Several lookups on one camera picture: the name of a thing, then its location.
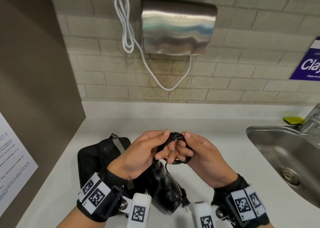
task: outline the brick wall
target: brick wall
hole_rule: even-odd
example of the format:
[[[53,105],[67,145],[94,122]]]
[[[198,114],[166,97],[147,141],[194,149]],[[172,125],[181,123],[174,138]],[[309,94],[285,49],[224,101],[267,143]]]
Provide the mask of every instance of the brick wall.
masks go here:
[[[138,50],[127,54],[112,0],[53,0],[83,100],[248,104],[320,102],[320,82],[288,80],[316,36],[320,0],[195,0],[214,3],[218,17],[205,56],[171,92],[149,75]],[[138,38],[140,0],[130,0]],[[146,54],[165,87],[187,57]]]

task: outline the purple sign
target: purple sign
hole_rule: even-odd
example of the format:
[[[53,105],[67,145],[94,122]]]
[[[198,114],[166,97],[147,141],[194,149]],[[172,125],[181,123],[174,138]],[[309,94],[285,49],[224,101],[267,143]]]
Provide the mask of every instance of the purple sign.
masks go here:
[[[320,81],[320,37],[311,45],[290,79]]]

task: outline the paper notice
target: paper notice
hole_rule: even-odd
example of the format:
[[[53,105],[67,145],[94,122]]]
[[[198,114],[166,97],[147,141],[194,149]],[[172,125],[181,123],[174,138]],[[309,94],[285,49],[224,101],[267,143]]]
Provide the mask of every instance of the paper notice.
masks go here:
[[[0,113],[0,216],[38,168]]]

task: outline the sink drain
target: sink drain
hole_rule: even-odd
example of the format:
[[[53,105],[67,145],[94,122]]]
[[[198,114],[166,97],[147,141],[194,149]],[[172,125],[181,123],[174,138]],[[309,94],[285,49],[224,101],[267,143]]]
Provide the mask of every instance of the sink drain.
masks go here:
[[[280,169],[281,176],[286,180],[288,184],[294,185],[294,186],[299,186],[300,181],[298,178],[298,175],[290,169],[287,168],[281,168]]]

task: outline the stainless steel hand dryer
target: stainless steel hand dryer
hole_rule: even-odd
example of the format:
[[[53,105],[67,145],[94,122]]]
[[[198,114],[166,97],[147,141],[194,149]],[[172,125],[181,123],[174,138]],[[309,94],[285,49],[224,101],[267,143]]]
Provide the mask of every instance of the stainless steel hand dryer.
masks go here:
[[[180,0],[141,0],[141,43],[148,53],[203,55],[218,9]]]

